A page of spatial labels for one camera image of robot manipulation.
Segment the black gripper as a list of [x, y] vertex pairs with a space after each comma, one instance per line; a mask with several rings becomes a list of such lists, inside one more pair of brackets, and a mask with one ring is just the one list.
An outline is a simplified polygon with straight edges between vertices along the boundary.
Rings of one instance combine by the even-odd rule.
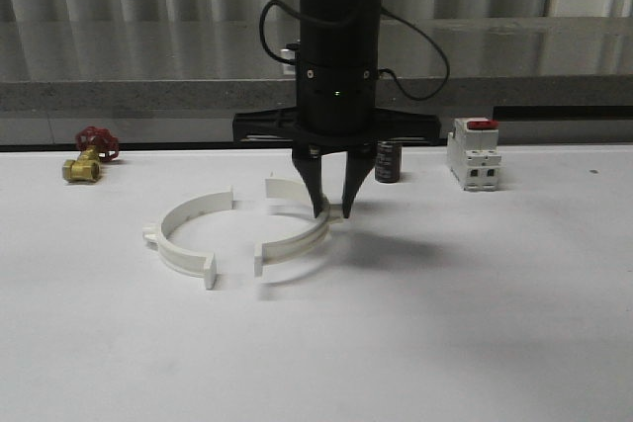
[[365, 66], [335, 68], [299, 63], [296, 105], [234, 116], [234, 141], [283, 141], [309, 193], [314, 217], [323, 210], [321, 156], [347, 151], [342, 212], [349, 218], [358, 191], [375, 166], [376, 143], [401, 139], [435, 144], [440, 120], [433, 115], [376, 107], [378, 72]]

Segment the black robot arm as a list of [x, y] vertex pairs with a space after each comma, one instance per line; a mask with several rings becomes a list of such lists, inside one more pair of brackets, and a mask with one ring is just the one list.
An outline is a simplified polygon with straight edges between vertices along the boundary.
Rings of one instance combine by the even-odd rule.
[[292, 108], [234, 116], [234, 140], [281, 138], [292, 144], [292, 161], [308, 190], [315, 215], [324, 208], [321, 159], [347, 155], [342, 212], [349, 215], [354, 199], [375, 165], [377, 145], [391, 139], [434, 143], [440, 134], [437, 117], [379, 109], [376, 106], [382, 0], [300, 0], [294, 10], [279, 7], [300, 22], [300, 41], [293, 58], [296, 104]]

